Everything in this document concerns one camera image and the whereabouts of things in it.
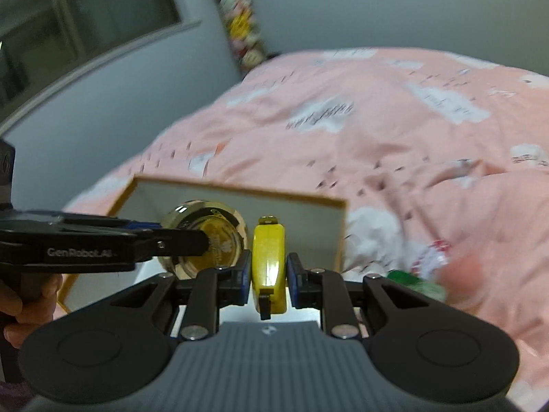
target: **metal screw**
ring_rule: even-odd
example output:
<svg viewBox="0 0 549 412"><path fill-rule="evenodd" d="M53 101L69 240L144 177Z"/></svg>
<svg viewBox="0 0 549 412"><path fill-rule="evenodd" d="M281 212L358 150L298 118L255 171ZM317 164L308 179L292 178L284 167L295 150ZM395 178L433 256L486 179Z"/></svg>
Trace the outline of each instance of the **metal screw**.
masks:
<svg viewBox="0 0 549 412"><path fill-rule="evenodd" d="M354 325L349 325L348 323L336 325L333 329L331 329L331 334L339 339L351 339L358 336L359 333L360 330L357 327Z"/></svg>
<svg viewBox="0 0 549 412"><path fill-rule="evenodd" d="M181 330L181 335L188 341L199 341L208 335L208 330L201 325L189 325Z"/></svg>

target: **stuffed animal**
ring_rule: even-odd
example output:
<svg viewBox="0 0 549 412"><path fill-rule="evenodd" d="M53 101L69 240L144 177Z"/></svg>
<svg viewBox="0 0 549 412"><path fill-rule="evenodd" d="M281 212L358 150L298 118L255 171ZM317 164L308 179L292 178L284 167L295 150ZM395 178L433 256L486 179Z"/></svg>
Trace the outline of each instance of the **stuffed animal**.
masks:
<svg viewBox="0 0 549 412"><path fill-rule="evenodd" d="M246 54L246 43L240 39L232 39L231 44L233 46L233 51L241 59Z"/></svg>
<svg viewBox="0 0 549 412"><path fill-rule="evenodd" d="M257 42L259 42L259 35L255 32L250 32L244 39L244 43L249 48L253 48Z"/></svg>
<svg viewBox="0 0 549 412"><path fill-rule="evenodd" d="M251 0L236 0L234 6L230 12L226 14L228 19L235 19L238 16L249 13L252 10L252 1Z"/></svg>
<svg viewBox="0 0 549 412"><path fill-rule="evenodd" d="M264 61L265 56L263 53L255 48L250 49L246 54L244 54L244 57L242 57L242 65L248 68L248 70L251 70Z"/></svg>
<svg viewBox="0 0 549 412"><path fill-rule="evenodd" d="M229 23L229 36L231 39L244 40L252 31L250 25L250 12L245 12L232 19Z"/></svg>
<svg viewBox="0 0 549 412"><path fill-rule="evenodd" d="M237 6L238 0L221 0L219 2L219 7L221 8L221 12L223 13L224 17L227 19L234 19L234 12Z"/></svg>

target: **green object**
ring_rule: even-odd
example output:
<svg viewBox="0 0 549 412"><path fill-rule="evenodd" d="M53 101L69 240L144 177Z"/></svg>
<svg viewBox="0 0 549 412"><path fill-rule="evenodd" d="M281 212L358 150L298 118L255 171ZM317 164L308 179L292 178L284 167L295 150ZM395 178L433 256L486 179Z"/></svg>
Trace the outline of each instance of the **green object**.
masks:
<svg viewBox="0 0 549 412"><path fill-rule="evenodd" d="M387 278L431 299L446 302L446 290L437 283L426 282L419 277L399 270L389 271Z"/></svg>

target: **gold lid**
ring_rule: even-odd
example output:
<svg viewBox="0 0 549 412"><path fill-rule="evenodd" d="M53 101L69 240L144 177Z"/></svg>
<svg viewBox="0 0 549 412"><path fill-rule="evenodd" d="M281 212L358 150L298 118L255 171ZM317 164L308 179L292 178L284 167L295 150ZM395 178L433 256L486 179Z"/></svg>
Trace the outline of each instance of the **gold lid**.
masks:
<svg viewBox="0 0 549 412"><path fill-rule="evenodd" d="M159 257L162 266L180 279L196 277L205 268L234 266L248 247L242 215L223 203L186 202L169 213L161 225L172 229L199 229L210 240L208 251L201 256Z"/></svg>

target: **pink bedsheet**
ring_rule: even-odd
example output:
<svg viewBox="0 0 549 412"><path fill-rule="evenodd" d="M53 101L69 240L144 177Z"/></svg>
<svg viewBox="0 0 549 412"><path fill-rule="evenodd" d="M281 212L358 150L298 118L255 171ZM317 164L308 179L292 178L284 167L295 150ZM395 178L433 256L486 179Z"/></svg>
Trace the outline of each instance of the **pink bedsheet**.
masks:
<svg viewBox="0 0 549 412"><path fill-rule="evenodd" d="M416 49L279 57L175 123L68 209L135 173L349 201L345 267L404 268L445 240L450 300L506 330L549 385L549 78Z"/></svg>

